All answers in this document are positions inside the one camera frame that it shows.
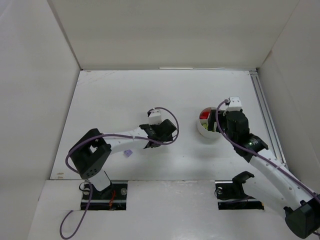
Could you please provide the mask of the red large lego brick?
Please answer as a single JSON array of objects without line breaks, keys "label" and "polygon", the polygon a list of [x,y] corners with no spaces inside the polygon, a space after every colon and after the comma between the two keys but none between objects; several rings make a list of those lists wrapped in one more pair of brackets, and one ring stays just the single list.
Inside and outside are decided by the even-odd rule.
[{"label": "red large lego brick", "polygon": [[199,119],[200,120],[207,120],[210,116],[211,110],[203,110],[200,115],[199,115]]}]

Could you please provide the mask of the white round divided container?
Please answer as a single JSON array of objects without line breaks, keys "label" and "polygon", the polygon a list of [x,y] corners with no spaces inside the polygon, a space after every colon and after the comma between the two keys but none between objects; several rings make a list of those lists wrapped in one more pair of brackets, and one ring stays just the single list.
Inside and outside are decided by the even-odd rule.
[{"label": "white round divided container", "polygon": [[210,140],[216,140],[221,136],[217,129],[216,110],[217,109],[215,107],[207,107],[203,109],[197,120],[198,132],[203,137]]}]

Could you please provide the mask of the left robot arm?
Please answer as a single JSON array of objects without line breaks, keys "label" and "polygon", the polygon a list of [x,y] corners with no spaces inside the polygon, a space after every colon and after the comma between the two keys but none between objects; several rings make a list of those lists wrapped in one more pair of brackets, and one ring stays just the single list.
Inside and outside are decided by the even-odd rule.
[{"label": "left robot arm", "polygon": [[169,119],[160,124],[141,124],[136,129],[120,133],[101,133],[89,130],[68,152],[75,172],[90,182],[98,192],[112,188],[112,181],[103,170],[108,157],[133,149],[157,148],[174,142],[174,132],[179,129]]}]

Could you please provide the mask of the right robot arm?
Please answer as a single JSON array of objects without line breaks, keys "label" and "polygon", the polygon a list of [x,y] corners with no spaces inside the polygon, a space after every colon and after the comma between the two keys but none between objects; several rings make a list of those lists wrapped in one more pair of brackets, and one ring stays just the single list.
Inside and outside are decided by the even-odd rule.
[{"label": "right robot arm", "polygon": [[210,111],[207,129],[222,134],[235,152],[271,183],[258,183],[258,176],[243,171],[225,182],[215,184],[219,200],[249,197],[277,212],[293,232],[306,239],[320,228],[320,196],[298,180],[269,150],[268,145],[250,132],[249,120],[242,109]]}]

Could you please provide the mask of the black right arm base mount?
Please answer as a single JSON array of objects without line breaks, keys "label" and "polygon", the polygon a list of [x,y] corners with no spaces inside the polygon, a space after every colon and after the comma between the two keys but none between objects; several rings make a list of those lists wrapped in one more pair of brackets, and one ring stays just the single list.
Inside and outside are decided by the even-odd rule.
[{"label": "black right arm base mount", "polygon": [[244,192],[243,184],[255,176],[243,171],[231,180],[216,180],[214,195],[217,198],[219,210],[264,210],[262,202],[247,195]]}]

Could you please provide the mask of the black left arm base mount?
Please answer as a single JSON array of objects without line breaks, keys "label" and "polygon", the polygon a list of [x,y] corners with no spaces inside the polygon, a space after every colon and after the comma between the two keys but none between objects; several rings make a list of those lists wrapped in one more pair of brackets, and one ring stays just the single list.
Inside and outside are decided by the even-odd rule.
[{"label": "black left arm base mount", "polygon": [[[81,191],[80,209],[85,210],[90,197],[90,184],[79,185]],[[98,191],[92,186],[92,196],[88,211],[125,211],[127,209],[128,181],[113,181],[112,186],[104,191]]]}]

